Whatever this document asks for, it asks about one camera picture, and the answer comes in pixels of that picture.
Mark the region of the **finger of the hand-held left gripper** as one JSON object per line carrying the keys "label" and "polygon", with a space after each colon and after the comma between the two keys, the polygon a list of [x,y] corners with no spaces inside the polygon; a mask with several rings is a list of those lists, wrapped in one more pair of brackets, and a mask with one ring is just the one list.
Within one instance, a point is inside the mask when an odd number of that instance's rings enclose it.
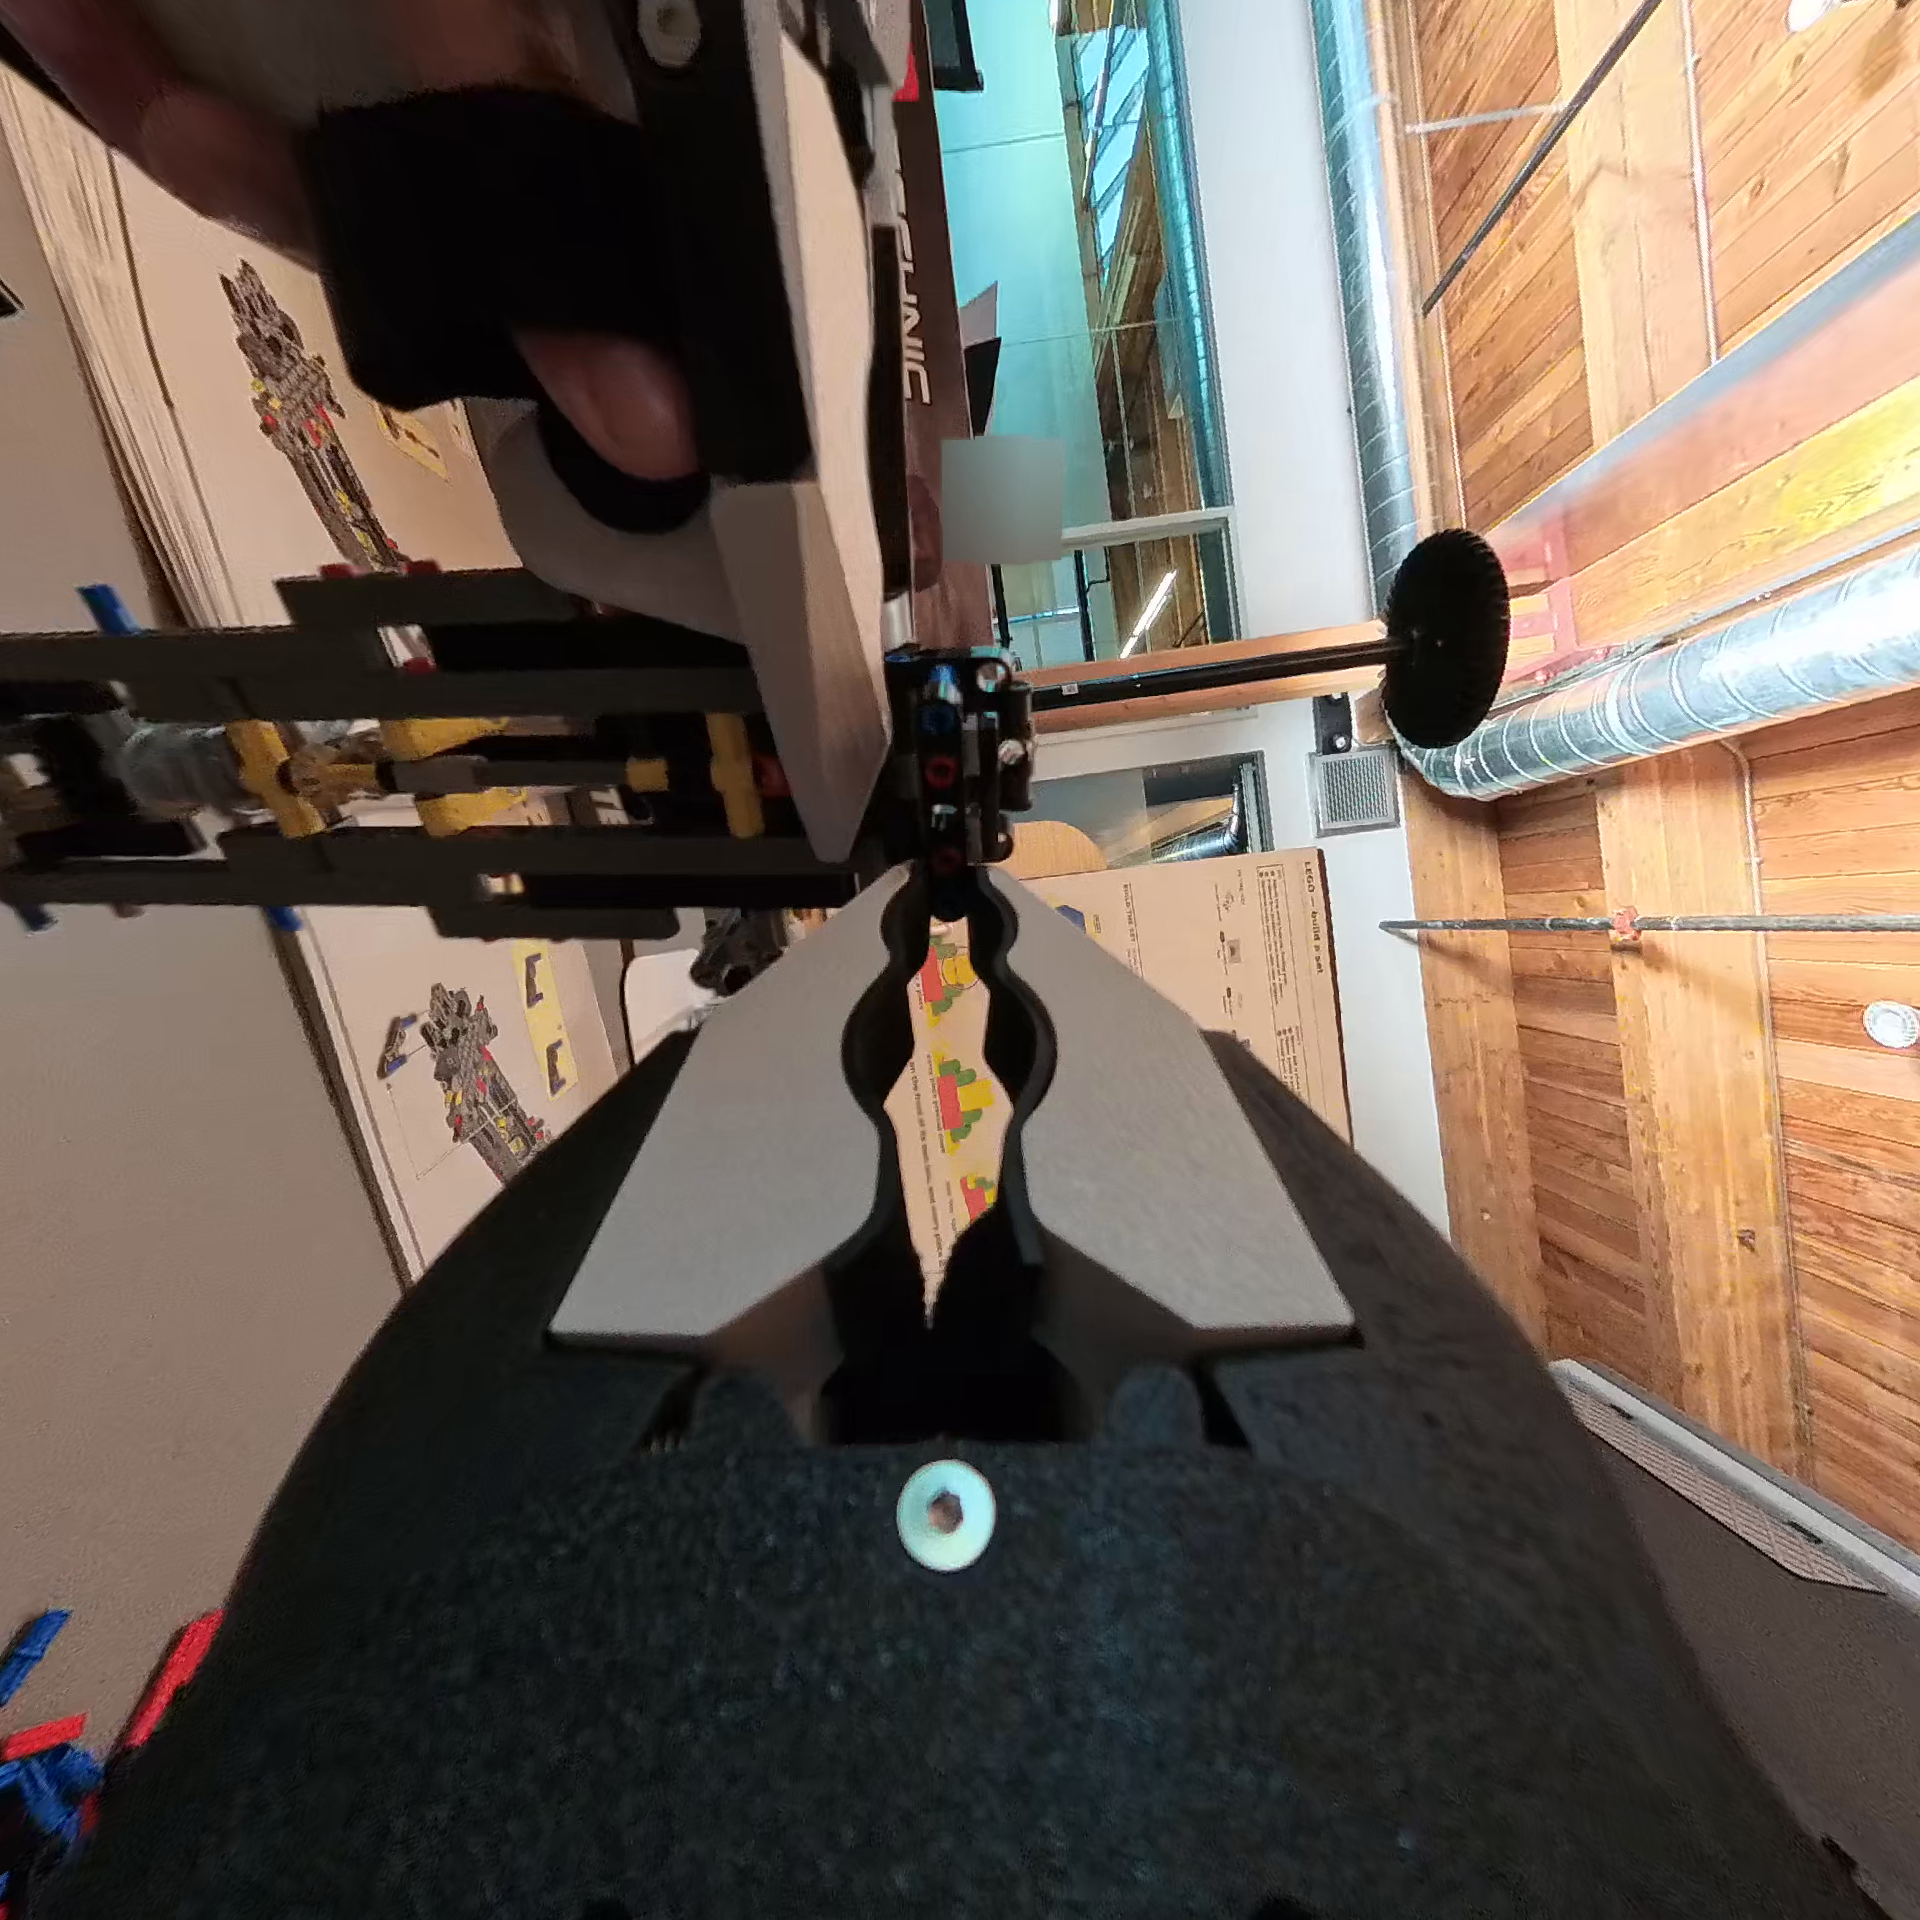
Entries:
{"label": "finger of the hand-held left gripper", "polygon": [[710,520],[800,824],[843,861],[890,750],[869,229],[826,79],[776,4],[740,14],[808,448],[788,480],[721,486]]}

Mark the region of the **pile of lego pins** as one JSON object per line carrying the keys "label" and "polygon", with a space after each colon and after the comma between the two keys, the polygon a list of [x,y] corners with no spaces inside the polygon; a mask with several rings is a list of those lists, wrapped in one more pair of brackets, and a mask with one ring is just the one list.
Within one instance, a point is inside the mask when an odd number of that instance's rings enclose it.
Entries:
{"label": "pile of lego pins", "polygon": [[84,1712],[21,1726],[1,1739],[1,1917],[31,1917],[54,1872],[98,1829],[107,1797],[123,1782],[193,1683],[226,1623],[216,1607],[190,1618],[165,1644],[130,1716],[106,1748],[86,1741]]}

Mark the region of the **silver ventilation duct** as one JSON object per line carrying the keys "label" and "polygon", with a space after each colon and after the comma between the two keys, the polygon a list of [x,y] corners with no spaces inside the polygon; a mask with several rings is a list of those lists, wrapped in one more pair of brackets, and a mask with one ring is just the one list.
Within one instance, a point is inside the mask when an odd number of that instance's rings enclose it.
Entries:
{"label": "silver ventilation duct", "polygon": [[1420,370],[1398,232],[1394,96],[1369,6],[1308,4],[1366,570],[1381,611],[1421,533]]}
{"label": "silver ventilation duct", "polygon": [[1707,635],[1561,676],[1452,746],[1396,746],[1435,794],[1493,805],[1915,686],[1917,553],[1908,546]]}

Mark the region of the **dark lego set box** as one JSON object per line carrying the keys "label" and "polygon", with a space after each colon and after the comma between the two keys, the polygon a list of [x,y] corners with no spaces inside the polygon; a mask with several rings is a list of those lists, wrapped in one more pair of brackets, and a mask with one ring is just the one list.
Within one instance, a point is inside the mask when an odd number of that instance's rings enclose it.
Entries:
{"label": "dark lego set box", "polygon": [[944,450],[973,439],[955,295],[931,40],[922,4],[865,6],[880,82],[865,184],[874,245],[868,459],[894,645],[994,645],[990,568],[944,541]]}

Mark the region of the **person's left hand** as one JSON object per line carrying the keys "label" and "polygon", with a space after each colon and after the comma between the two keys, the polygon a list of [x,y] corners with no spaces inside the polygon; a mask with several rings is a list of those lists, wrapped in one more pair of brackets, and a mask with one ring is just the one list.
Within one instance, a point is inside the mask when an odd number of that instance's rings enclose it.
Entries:
{"label": "person's left hand", "polygon": [[211,222],[328,277],[377,399],[527,401],[703,480],[608,4],[3,4],[3,67]]}

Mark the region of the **lego instruction booklet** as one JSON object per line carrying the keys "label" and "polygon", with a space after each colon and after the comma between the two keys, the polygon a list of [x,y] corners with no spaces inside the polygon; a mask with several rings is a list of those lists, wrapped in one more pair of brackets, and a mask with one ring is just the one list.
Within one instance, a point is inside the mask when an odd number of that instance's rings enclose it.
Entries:
{"label": "lego instruction booklet", "polygon": [[[3,81],[3,147],[48,258],[78,365],[130,489],[173,623],[285,623],[275,582],[343,561],[500,565],[456,409],[398,414],[347,379],[319,283],[190,212],[24,82]],[[500,1176],[451,1137],[420,1029],[432,989],[495,1022],[492,1054],[547,1137],[626,1057],[582,947],[449,940],[412,907],[294,913],[300,989],[334,1054],[386,1237],[417,1279]]]}

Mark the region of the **grey wall vent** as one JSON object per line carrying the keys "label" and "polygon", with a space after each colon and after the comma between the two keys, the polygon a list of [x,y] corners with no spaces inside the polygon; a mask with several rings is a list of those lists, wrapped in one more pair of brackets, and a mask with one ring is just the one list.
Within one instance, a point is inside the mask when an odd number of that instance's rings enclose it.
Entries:
{"label": "grey wall vent", "polygon": [[1317,841],[1402,831],[1398,750],[1374,742],[1309,755],[1308,805]]}

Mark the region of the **printed instruction sheet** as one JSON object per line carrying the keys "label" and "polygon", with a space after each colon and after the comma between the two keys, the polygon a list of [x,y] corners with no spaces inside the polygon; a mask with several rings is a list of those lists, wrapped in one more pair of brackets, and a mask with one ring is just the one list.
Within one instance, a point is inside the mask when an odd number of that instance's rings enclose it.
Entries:
{"label": "printed instruction sheet", "polygon": [[[1231,1036],[1337,1141],[1352,1141],[1321,855],[1018,881],[1197,1029]],[[913,1054],[884,1110],[924,1307],[934,1307],[955,1243],[995,1202],[1011,1115],[988,1064],[988,995],[961,923],[931,923],[905,1005]]]}

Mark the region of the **long white ceiling vent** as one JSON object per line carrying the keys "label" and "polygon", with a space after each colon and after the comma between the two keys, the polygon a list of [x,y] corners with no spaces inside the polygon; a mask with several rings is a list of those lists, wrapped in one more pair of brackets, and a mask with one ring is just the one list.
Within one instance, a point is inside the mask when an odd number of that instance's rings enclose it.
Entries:
{"label": "long white ceiling vent", "polygon": [[1915,1614],[1911,1549],[1604,1367],[1553,1359],[1548,1372],[1595,1442],[1781,1572],[1878,1595]]}

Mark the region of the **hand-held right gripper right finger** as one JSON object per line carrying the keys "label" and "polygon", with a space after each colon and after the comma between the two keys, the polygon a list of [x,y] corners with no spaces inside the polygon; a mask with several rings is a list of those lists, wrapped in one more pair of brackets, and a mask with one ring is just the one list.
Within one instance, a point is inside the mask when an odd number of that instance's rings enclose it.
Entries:
{"label": "hand-held right gripper right finger", "polygon": [[1347,1346],[1355,1313],[1206,1035],[1014,879],[979,879],[986,1063],[1011,1106],[979,1357],[1087,1400],[1138,1369]]}

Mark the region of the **grey lego chassis assembly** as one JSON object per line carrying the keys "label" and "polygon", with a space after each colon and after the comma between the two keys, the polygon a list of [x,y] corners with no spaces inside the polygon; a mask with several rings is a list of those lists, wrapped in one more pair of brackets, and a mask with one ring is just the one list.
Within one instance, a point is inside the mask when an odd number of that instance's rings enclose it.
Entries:
{"label": "grey lego chassis assembly", "polygon": [[744,648],[514,570],[280,582],[268,626],[3,635],[3,915],[414,908],[448,940],[668,949],[839,908],[890,855],[871,788],[820,855]]}

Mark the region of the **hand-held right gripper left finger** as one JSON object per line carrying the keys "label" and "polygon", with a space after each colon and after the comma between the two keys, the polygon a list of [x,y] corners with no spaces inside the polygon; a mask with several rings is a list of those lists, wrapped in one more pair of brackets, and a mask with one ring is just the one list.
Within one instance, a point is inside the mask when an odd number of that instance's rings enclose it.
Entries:
{"label": "hand-held right gripper left finger", "polygon": [[881,983],[887,870],[711,1008],[547,1332],[566,1348],[756,1372],[785,1405],[842,1363],[828,1261],[880,1197],[846,1033]]}

